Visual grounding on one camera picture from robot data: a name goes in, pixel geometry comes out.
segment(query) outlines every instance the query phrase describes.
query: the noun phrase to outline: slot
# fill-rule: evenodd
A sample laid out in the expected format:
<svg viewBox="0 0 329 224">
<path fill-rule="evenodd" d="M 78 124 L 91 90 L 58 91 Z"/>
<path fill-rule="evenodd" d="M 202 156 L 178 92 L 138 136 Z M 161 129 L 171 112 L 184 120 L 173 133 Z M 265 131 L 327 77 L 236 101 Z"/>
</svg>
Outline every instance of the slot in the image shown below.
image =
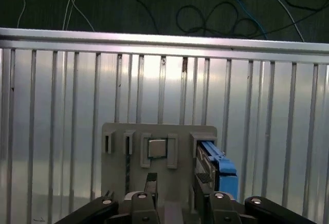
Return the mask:
<svg viewBox="0 0 329 224">
<path fill-rule="evenodd" d="M 105 152 L 108 153 L 108 135 L 105 135 Z"/>
</svg>

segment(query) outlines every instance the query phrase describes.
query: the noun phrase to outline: blue cable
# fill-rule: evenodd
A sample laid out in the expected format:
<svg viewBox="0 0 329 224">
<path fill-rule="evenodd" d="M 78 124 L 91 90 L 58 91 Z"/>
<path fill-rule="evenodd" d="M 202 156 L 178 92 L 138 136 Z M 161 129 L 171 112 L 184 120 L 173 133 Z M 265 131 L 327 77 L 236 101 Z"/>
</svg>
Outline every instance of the blue cable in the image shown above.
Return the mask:
<svg viewBox="0 0 329 224">
<path fill-rule="evenodd" d="M 251 13 L 250 12 L 248 12 L 248 10 L 247 10 L 247 8 L 245 7 L 245 5 L 243 4 L 243 2 L 242 1 L 240 1 L 240 0 L 236 0 L 237 2 L 238 2 L 238 4 L 241 6 L 241 8 L 242 8 L 242 10 L 252 19 L 252 20 L 254 20 L 254 22 L 259 26 L 259 28 L 261 29 L 261 31 L 263 32 L 263 34 L 264 34 L 264 37 L 265 37 L 265 39 L 266 40 L 268 40 L 268 37 L 267 37 L 267 35 L 266 35 L 266 32 L 265 32 L 265 30 L 264 30 L 264 28 L 263 28 L 263 26 L 251 15 Z"/>
</svg>

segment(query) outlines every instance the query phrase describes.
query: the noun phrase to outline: metal screw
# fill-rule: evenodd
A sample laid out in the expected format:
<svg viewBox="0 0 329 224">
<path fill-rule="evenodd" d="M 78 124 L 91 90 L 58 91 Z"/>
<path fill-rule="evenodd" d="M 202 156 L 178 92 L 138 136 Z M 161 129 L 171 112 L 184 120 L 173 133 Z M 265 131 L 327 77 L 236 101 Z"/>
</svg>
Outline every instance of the metal screw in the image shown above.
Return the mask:
<svg viewBox="0 0 329 224">
<path fill-rule="evenodd" d="M 216 197 L 216 198 L 223 198 L 224 195 L 223 195 L 222 193 L 216 193 L 216 194 L 215 194 L 215 197 Z"/>
<path fill-rule="evenodd" d="M 111 200 L 104 200 L 103 204 L 110 204 L 112 201 Z"/>
<path fill-rule="evenodd" d="M 262 203 L 262 201 L 260 201 L 260 199 L 258 199 L 258 198 L 253 198 L 251 201 L 255 204 L 261 204 Z"/>
</svg>

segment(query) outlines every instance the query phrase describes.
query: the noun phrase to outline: reflective metal surface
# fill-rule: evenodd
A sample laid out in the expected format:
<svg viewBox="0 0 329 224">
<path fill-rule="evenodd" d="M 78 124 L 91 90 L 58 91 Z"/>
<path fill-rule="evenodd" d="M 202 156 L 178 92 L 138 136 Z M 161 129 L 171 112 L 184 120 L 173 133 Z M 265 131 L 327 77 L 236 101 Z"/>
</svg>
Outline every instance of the reflective metal surface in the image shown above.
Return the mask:
<svg viewBox="0 0 329 224">
<path fill-rule="evenodd" d="M 206 124 L 240 200 L 329 220 L 329 45 L 0 29 L 0 222 L 101 194 L 105 122 Z"/>
</svg>

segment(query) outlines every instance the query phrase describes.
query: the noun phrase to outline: blue connector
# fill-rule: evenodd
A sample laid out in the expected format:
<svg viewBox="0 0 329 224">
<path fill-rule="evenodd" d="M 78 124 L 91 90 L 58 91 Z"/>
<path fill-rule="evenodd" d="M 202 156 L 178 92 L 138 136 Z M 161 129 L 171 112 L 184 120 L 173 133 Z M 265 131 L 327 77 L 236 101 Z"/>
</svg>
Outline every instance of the blue connector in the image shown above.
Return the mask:
<svg viewBox="0 0 329 224">
<path fill-rule="evenodd" d="M 236 168 L 229 159 L 210 141 L 202 142 L 203 147 L 208 152 L 209 160 L 218 163 L 219 179 L 218 185 L 220 192 L 231 194 L 237 199 L 239 180 L 236 175 Z"/>
</svg>

